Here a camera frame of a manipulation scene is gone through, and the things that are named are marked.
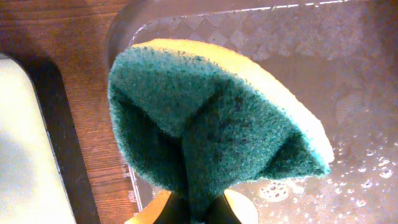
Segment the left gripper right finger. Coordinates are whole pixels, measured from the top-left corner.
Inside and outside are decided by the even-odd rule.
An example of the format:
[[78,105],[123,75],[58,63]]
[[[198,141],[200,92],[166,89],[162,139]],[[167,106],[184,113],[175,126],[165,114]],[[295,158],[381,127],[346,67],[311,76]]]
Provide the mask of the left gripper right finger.
[[241,224],[223,193],[208,207],[205,224]]

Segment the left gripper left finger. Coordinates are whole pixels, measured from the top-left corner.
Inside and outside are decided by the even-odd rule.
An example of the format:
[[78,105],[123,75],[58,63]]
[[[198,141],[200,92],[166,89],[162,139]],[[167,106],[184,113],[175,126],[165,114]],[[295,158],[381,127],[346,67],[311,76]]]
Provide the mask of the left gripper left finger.
[[188,200],[179,194],[163,190],[156,199],[162,199],[164,206],[154,224],[190,224]]

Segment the green yellow sponge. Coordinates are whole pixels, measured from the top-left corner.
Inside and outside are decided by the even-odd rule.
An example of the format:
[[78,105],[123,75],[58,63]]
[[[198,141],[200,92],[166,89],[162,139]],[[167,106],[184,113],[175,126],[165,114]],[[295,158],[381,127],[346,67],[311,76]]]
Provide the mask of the green yellow sponge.
[[234,184],[323,177],[333,150],[321,122],[270,73],[218,45],[154,39],[114,60],[108,101],[119,150],[202,222]]

